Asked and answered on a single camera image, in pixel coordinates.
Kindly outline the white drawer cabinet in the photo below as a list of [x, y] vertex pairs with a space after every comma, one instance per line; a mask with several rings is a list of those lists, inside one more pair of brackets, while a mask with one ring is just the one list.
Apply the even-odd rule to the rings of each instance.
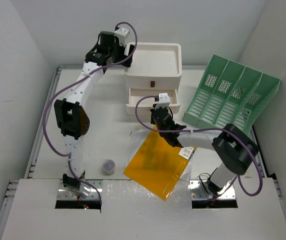
[[135, 115], [135, 106], [142, 97], [167, 93], [170, 98], [169, 107], [177, 114], [181, 106], [177, 99], [181, 76], [182, 56], [179, 44], [138, 43], [131, 67], [125, 70], [127, 113]]

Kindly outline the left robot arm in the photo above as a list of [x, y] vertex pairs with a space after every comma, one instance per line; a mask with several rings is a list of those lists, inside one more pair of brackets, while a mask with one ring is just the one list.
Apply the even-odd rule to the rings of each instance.
[[63, 135], [68, 160], [62, 180], [66, 187], [79, 191], [80, 178], [85, 173], [82, 160], [83, 137], [89, 130], [90, 120], [85, 112], [87, 99], [98, 80], [103, 77], [107, 65], [114, 63], [130, 67], [132, 58], [128, 55], [134, 45], [127, 45], [129, 30], [117, 27], [115, 31], [102, 31], [98, 41], [85, 56], [78, 84], [71, 87], [63, 99], [56, 99], [54, 111], [58, 128]]

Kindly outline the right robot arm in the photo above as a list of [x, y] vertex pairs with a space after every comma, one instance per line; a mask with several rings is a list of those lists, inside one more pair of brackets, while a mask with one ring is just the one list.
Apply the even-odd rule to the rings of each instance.
[[243, 176], [256, 161], [259, 147], [234, 124], [224, 128], [190, 129], [174, 122], [166, 108], [151, 109], [151, 124], [172, 147], [197, 147], [215, 151], [222, 163], [208, 178], [204, 189], [217, 196], [223, 187], [237, 176]]

